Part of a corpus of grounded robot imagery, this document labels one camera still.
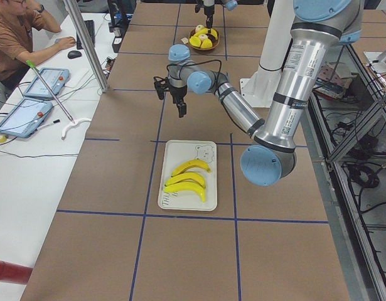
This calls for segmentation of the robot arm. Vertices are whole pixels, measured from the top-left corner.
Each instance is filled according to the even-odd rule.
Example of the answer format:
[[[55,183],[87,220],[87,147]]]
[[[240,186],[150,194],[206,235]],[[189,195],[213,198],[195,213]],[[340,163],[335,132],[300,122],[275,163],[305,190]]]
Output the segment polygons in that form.
[[[198,0],[195,4],[195,13],[199,13],[200,9],[204,10],[206,16],[206,28],[213,28],[213,16],[215,14],[215,2],[216,0]],[[238,2],[235,0],[221,0],[221,5],[227,8],[229,11],[235,9]]]
[[[266,119],[257,115],[223,73],[199,67],[185,45],[169,49],[166,86],[176,103],[188,91],[214,94],[254,141],[240,159],[244,176],[255,185],[270,186],[294,169],[293,137],[325,54],[360,37],[363,8],[363,1],[274,2],[267,37],[276,42],[272,52],[282,67]]]

